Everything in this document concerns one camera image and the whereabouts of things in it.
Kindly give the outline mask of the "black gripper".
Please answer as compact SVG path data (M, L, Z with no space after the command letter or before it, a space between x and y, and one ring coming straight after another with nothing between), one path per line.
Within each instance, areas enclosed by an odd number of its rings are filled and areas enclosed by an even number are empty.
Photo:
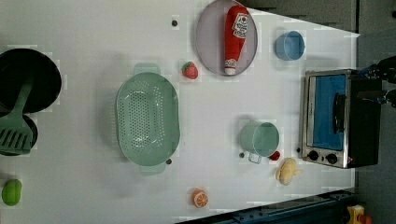
M396 57L392 56L372 64L359 71L359 77L364 77L374 81L387 81L390 84L396 83ZM395 90L386 91L360 91L358 97L362 100L371 101L377 104L390 104L396 106Z

